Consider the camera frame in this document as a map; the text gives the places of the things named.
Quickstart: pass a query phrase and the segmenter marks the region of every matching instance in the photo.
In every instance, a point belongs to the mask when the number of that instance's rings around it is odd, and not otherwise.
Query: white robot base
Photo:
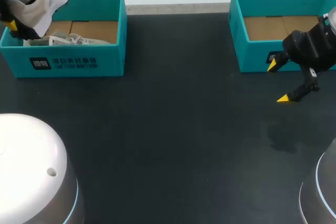
[[[83,224],[78,181],[59,135],[39,119],[0,115],[0,223]]]

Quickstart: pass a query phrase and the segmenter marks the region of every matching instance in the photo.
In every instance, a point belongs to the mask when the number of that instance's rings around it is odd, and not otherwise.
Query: shoelace
[[[77,44],[77,42],[82,42],[82,45],[88,45],[88,44],[90,44],[90,42],[89,42],[89,39],[85,39],[85,38],[83,38],[82,36],[80,36],[80,35],[78,35],[78,34],[69,34],[71,37],[71,42],[72,43],[75,43],[75,44]]]

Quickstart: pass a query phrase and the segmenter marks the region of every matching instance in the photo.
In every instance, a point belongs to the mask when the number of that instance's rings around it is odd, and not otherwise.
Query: brown cardboard
[[[317,16],[246,17],[249,40],[283,40],[292,31],[309,31],[318,23]]]
[[[116,44],[118,35],[118,22],[72,22],[70,33],[78,34],[83,38],[99,39]]]
[[[288,34],[294,30],[309,31],[319,22],[317,16],[284,16],[282,19]]]
[[[282,40],[287,31],[281,17],[244,18],[249,40]]]
[[[71,21],[54,21],[51,22],[49,29],[45,36],[50,36],[56,31],[60,31],[65,34],[69,34],[71,30]]]

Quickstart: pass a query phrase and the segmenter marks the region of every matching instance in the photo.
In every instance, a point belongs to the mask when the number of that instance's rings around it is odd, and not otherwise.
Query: small hole
[[[53,168],[49,168],[49,169],[47,170],[47,174],[48,174],[49,176],[51,176],[51,177],[55,177],[55,176],[57,175],[55,169],[53,169]]]

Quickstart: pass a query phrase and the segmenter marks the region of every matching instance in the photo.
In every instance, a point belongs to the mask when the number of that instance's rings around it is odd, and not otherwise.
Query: cardboard box
[[[69,0],[53,16],[55,30],[100,39],[109,45],[24,47],[8,28],[0,51],[17,78],[122,76],[127,37],[124,0]]]
[[[309,31],[318,22],[317,16],[244,18],[250,41],[284,40],[292,31]]]
[[[336,0],[231,0],[229,25],[240,71],[267,71],[288,34],[308,31],[335,6]],[[280,69],[296,70],[300,67],[293,62]]]
[[[117,21],[72,22],[54,21],[51,23],[45,36],[60,31],[65,34],[77,34],[83,38],[104,40],[112,44],[117,43]]]

